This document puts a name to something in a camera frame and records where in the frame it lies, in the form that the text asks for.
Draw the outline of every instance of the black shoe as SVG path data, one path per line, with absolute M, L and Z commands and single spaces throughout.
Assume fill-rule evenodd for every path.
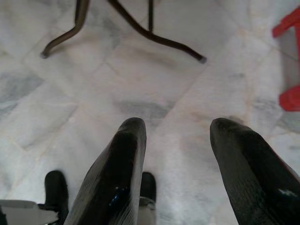
M 156 202 L 156 182 L 154 176 L 149 172 L 142 173 L 140 197 Z
M 45 204 L 39 204 L 40 209 L 58 212 L 59 220 L 51 225 L 63 225 L 68 210 L 68 188 L 65 176 L 60 171 L 51 171 L 45 177 Z

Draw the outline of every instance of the marble floor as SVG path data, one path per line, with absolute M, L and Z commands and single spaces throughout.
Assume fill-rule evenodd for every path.
M 121 2 L 145 24 L 146 0 Z M 300 0 L 155 2 L 155 33 L 206 64 L 141 37 L 99 0 L 83 30 L 44 60 L 45 44 L 72 27 L 74 1 L 0 0 L 0 198 L 42 203 L 46 173 L 60 169 L 72 204 L 133 116 L 146 122 L 158 225 L 237 224 L 210 147 L 214 118 L 243 121 L 300 173 L 300 115 L 278 106 L 300 82 L 294 32 L 271 36 Z

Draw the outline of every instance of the red plastic chair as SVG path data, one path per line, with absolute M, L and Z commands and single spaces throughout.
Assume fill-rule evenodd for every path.
M 289 28 L 294 27 L 296 30 L 296 39 L 300 59 L 300 7 L 287 15 L 272 33 L 276 38 L 282 35 Z M 293 87 L 279 96 L 279 104 L 286 111 L 300 111 L 300 85 Z

